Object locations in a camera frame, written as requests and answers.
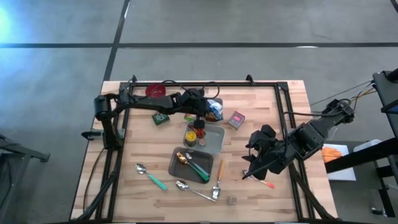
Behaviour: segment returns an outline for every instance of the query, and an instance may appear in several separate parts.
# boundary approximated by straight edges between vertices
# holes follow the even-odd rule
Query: orange handle
[[[221,178],[223,177],[223,172],[224,172],[224,160],[221,160],[220,163],[220,170],[218,171],[218,180],[221,180]]]

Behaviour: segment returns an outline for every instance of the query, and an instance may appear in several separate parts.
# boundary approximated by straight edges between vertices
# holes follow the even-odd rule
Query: metal spoon
[[[185,153],[185,157],[188,159],[188,161],[190,163],[192,163],[195,167],[198,168],[198,170],[200,170],[200,172],[204,173],[206,176],[209,176],[209,173],[207,173],[202,167],[200,167],[198,164],[196,164],[196,162],[192,161],[192,156],[189,153]]]
[[[220,163],[220,170],[218,171],[217,185],[211,189],[211,196],[214,199],[218,199],[218,197],[221,194],[221,188],[220,188],[219,184],[220,184],[221,178],[223,177],[223,171],[224,171],[224,160],[222,159],[221,163]]]
[[[204,198],[207,198],[208,200],[211,200],[212,202],[216,202],[216,200],[214,200],[214,199],[212,199],[212,198],[210,198],[210,197],[207,197],[206,195],[201,194],[201,193],[197,192],[196,190],[190,189],[189,186],[188,186],[188,184],[185,183],[185,181],[178,180],[178,181],[175,182],[175,185],[176,185],[176,186],[178,187],[178,189],[180,189],[180,190],[190,190],[190,191],[192,191],[193,193],[196,193],[196,194],[198,194],[198,195],[200,195],[200,196],[202,196],[202,197],[204,197]]]
[[[136,164],[136,170],[140,174],[146,174],[156,185],[158,185],[162,190],[167,190],[167,186],[164,185],[160,180],[156,179],[153,175],[147,173],[147,169],[142,164]]]

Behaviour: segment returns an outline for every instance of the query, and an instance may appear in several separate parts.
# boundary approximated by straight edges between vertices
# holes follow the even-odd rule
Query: small box
[[[166,114],[156,113],[156,114],[152,115],[152,119],[155,121],[156,125],[160,125],[160,124],[168,121],[170,118]]]
[[[228,126],[230,126],[235,130],[238,130],[240,125],[243,123],[244,119],[245,116],[243,114],[234,111],[234,113],[232,114],[231,118],[228,121]]]

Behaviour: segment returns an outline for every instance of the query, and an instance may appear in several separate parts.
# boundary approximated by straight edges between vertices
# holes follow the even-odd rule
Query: wooden table
[[[294,111],[309,112],[310,106],[304,82],[295,80],[288,83]],[[120,82],[104,82],[101,94],[118,93],[119,84]],[[144,88],[134,89],[134,94],[144,95]],[[181,91],[181,89],[170,87],[167,89],[167,94],[176,91]],[[213,96],[216,88],[206,87],[205,93],[206,96]],[[220,160],[224,159],[226,164],[220,183],[221,198],[214,203],[192,192],[180,191],[175,186],[175,181],[178,179],[168,173],[172,151],[178,146],[183,146],[182,137],[187,124],[183,119],[184,114],[171,115],[170,121],[156,126],[151,118],[155,111],[134,109],[129,115],[118,195],[114,208],[114,222],[297,221],[288,169],[279,175],[268,172],[266,180],[272,182],[275,189],[270,189],[253,179],[241,180],[242,170],[249,166],[249,163],[242,160],[241,156],[248,154],[244,146],[250,134],[260,129],[263,124],[269,124],[277,131],[277,137],[282,138],[274,89],[221,87],[219,97],[224,103],[224,119],[228,120],[233,111],[238,111],[246,116],[246,120],[237,131],[227,127],[226,121],[220,121],[220,126],[226,130],[224,147],[221,154],[214,155],[209,183],[187,182],[192,189],[210,196],[211,188],[216,185]],[[310,119],[305,116],[295,118],[297,124]],[[102,129],[101,123],[95,120],[93,128]],[[71,218],[76,218],[82,213],[83,195],[88,177],[102,148],[101,140],[92,141],[88,145]],[[105,153],[91,181],[87,205],[100,189],[104,160]],[[138,174],[134,169],[138,162],[143,163],[152,175],[165,183],[169,188],[168,191],[163,192],[146,175]],[[336,217],[336,208],[320,152],[305,161],[305,167],[311,190],[326,210]],[[227,205],[226,201],[230,195],[237,196],[237,205]],[[300,198],[305,209],[302,192],[300,192]],[[109,196],[105,198],[105,211],[107,211],[108,200]]]

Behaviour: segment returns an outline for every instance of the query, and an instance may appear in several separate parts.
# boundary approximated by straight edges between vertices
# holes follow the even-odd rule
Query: orange-handled tool
[[[246,175],[247,172],[248,172],[247,170],[243,170],[243,175]],[[255,179],[255,180],[258,180],[258,181],[260,181],[261,183],[267,185],[268,187],[270,187],[270,188],[272,188],[272,189],[275,188],[275,185],[274,185],[273,183],[265,182],[265,181],[263,181],[263,180],[259,180],[259,179],[255,178],[255,177],[253,177],[253,176],[250,176],[250,178],[253,178],[253,179]]]
[[[224,160],[222,159],[222,160],[221,160],[221,163],[220,163],[220,170],[218,171],[218,181],[220,181],[221,178],[223,177],[224,164],[225,164],[225,162],[224,162]]]

